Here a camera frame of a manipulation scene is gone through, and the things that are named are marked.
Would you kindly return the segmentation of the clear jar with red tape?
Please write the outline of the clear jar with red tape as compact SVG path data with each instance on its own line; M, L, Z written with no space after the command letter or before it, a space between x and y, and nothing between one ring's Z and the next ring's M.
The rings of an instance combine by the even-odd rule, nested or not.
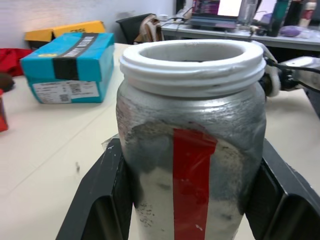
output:
M123 52L116 119L140 240L234 240L262 162L263 53L216 39Z

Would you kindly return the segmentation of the red cloth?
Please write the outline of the red cloth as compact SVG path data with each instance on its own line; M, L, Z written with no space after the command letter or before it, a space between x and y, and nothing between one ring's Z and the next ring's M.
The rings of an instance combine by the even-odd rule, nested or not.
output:
M22 48L0 48L0 73L11 77L23 76L20 60L33 51Z

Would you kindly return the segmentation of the grey desk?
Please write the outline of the grey desk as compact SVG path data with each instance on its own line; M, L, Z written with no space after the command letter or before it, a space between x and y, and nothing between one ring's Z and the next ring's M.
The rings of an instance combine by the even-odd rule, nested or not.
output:
M268 47L277 47L285 49L296 49L304 51L320 52L320 38L301 38L301 37L270 37L251 35L248 30L238 30L234 25L231 28L230 24L218 23L217 27L213 26L195 26L189 21L186 23L176 23L167 21L162 26L162 33L165 36L181 37L189 39L232 39L249 41L254 40Z

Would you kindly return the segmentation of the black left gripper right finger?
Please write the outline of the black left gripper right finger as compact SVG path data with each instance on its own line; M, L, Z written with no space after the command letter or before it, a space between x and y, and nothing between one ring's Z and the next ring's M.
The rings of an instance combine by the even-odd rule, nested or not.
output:
M267 140L245 216L255 240L320 240L320 196Z

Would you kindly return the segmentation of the clear drinking glass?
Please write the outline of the clear drinking glass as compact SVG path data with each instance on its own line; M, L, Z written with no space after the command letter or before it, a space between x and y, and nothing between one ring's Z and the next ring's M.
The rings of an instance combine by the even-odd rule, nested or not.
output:
M257 11L259 0L242 0L237 23L243 26L251 25Z

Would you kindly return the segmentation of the purple pouch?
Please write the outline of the purple pouch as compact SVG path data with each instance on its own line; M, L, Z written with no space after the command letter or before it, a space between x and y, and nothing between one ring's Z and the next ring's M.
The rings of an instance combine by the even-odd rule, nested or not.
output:
M300 26L287 25L280 29L279 34L283 37L295 38L299 36L303 30L304 28Z

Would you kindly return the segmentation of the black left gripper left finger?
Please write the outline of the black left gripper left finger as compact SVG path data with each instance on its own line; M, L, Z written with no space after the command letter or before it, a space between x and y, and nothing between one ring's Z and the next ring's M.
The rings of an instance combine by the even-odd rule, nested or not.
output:
M109 144L82 178L55 240L128 240L133 210L119 144Z

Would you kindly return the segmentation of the dark brown round object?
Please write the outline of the dark brown round object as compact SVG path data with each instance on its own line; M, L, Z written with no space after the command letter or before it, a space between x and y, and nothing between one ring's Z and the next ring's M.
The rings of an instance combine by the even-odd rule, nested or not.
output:
M3 92L8 92L13 89L15 82L13 77L7 73L0 72L0 89Z

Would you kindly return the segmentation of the open laptop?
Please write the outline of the open laptop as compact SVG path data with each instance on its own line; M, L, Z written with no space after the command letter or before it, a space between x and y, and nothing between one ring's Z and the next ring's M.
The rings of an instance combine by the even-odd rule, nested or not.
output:
M188 23L197 28L235 29L242 0L193 0Z

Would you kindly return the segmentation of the black office chair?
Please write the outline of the black office chair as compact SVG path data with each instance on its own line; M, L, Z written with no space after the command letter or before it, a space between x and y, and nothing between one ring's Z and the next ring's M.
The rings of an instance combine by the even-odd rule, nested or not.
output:
M139 34L142 21L149 15L151 15L151 13L132 16L116 21L120 25L123 35L129 45L134 44L134 40Z

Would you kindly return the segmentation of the yellow cardboard box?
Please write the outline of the yellow cardboard box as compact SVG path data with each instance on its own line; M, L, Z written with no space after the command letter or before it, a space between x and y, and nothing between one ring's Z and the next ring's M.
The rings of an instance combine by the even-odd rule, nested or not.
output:
M99 20L61 25L26 32L24 41L30 49L36 50L65 33L105 33L104 23Z

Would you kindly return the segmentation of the dark green bottle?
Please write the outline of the dark green bottle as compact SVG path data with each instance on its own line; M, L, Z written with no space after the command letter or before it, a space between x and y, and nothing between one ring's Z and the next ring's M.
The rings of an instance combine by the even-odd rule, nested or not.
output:
M283 26L292 0L276 0L271 19L269 21L267 36L277 37Z

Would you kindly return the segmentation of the blue box with black tape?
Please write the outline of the blue box with black tape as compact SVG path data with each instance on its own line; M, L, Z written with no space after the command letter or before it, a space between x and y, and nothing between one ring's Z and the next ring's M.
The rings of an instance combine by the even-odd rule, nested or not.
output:
M114 70L112 33L65 33L20 60L41 104L102 103Z

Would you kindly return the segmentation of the red container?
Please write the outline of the red container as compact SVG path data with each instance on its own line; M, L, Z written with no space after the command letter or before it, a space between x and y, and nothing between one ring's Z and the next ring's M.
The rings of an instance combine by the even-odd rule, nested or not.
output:
M5 108L4 108L3 93L4 91L0 88L0 133L7 131L9 129Z

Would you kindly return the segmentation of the brown jacket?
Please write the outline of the brown jacket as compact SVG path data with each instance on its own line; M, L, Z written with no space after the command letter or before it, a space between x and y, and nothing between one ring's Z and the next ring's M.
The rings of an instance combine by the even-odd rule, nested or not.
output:
M164 40L161 22L155 14L147 16L140 24L138 36L133 44L160 42Z

